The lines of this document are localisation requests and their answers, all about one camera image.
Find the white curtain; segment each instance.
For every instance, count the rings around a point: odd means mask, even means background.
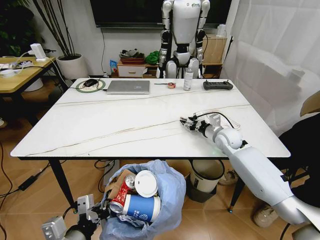
[[[240,0],[231,35],[221,78],[279,136],[320,90],[320,0]]]

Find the laptop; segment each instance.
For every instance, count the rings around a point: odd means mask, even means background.
[[[148,80],[113,80],[106,94],[149,94]]]

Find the mouse pad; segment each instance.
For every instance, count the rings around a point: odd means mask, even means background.
[[[86,81],[82,81],[80,82],[77,86],[76,86],[76,90],[80,93],[94,93],[97,92],[99,90],[104,89],[104,87],[106,86],[106,83],[102,80],[99,79],[98,84],[92,85],[92,86],[84,86],[84,83]]]

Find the green cloth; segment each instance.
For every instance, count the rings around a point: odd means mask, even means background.
[[[159,58],[159,51],[154,51],[151,52],[146,58],[145,58],[145,62],[147,64],[152,64],[155,65],[158,62],[158,58]]]

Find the drawer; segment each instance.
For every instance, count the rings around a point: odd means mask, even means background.
[[[142,66],[118,65],[119,77],[142,78],[144,71],[146,71],[146,67],[144,65]]]

